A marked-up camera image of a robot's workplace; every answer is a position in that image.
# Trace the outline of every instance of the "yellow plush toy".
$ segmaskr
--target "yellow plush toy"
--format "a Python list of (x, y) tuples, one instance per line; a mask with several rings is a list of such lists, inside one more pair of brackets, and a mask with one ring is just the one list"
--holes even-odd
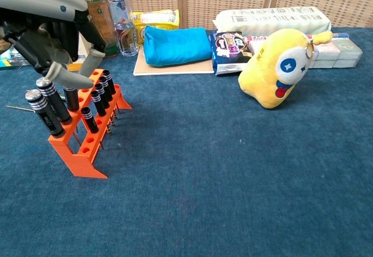
[(329, 43), (332, 36), (331, 31), (324, 31), (310, 40), (295, 29), (274, 32), (241, 72), (238, 83), (242, 91), (265, 108), (277, 107), (307, 72), (314, 44)]

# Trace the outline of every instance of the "blue pillow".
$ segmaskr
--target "blue pillow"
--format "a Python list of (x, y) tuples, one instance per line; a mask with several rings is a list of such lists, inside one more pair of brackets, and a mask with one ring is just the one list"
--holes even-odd
[(204, 28), (163, 30), (145, 28), (145, 61), (151, 66), (180, 65), (211, 59), (211, 47)]

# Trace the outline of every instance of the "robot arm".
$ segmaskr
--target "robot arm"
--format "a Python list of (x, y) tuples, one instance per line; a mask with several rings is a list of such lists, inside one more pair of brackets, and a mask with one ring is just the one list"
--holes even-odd
[[(84, 0), (0, 0), (3, 39), (34, 67), (63, 86), (89, 88), (88, 77), (105, 56), (105, 41), (92, 23)], [(78, 58), (78, 36), (92, 43), (79, 74), (64, 65)]]

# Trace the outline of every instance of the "blue rug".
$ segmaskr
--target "blue rug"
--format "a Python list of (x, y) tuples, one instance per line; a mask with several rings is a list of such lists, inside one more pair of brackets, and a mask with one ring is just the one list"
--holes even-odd
[(1, 256), (373, 256), (373, 29), (335, 29), (354, 69), (311, 69), (275, 110), (238, 75), (103, 68), (133, 107), (75, 178), (28, 107), (29, 67), (0, 72)]

